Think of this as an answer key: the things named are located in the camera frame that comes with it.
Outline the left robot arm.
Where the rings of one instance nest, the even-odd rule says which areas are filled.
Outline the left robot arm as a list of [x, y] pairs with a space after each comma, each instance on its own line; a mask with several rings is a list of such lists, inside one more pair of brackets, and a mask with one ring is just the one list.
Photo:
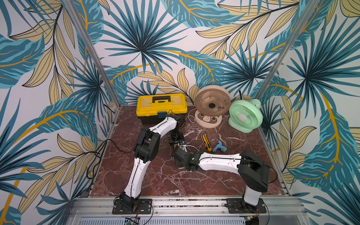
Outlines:
[[171, 147], [176, 148], [185, 144], [183, 133], [180, 132], [184, 122], [185, 115], [170, 114], [159, 124], [141, 129], [134, 147], [133, 170], [125, 190], [119, 196], [121, 206], [134, 210], [138, 205], [145, 173], [150, 162], [158, 154], [161, 138], [169, 133], [168, 140]]

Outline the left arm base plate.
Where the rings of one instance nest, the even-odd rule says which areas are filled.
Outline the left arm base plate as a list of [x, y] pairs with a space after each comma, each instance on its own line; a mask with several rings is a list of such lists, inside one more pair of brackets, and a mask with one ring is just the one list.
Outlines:
[[152, 213], [152, 199], [139, 199], [128, 204], [124, 200], [117, 198], [113, 203], [113, 215], [130, 215], [130, 214], [150, 215]]

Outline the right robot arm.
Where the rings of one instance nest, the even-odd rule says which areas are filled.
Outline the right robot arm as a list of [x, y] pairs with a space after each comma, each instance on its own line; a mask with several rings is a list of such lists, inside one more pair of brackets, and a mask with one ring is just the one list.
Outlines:
[[262, 193], [268, 191], [270, 166], [252, 151], [218, 155], [206, 152], [190, 153], [178, 147], [174, 151], [173, 158], [181, 168], [191, 172], [216, 170], [241, 176], [246, 184], [242, 198], [244, 204], [257, 206]]

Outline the beige power strip red sockets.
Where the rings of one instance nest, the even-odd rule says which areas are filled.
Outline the beige power strip red sockets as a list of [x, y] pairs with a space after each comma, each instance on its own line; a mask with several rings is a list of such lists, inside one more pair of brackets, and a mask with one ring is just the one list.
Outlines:
[[183, 165], [184, 162], [184, 158], [186, 156], [186, 151], [183, 149], [182, 146], [178, 146], [176, 151], [175, 151], [175, 159], [176, 159], [176, 167], [178, 169], [184, 169], [185, 166]]

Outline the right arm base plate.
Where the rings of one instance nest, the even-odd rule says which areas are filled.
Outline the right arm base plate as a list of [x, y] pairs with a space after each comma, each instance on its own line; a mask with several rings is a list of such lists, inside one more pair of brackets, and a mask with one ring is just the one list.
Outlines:
[[256, 206], [246, 203], [242, 198], [228, 198], [226, 199], [225, 207], [230, 214], [258, 215], [267, 212], [265, 203], [261, 198]]

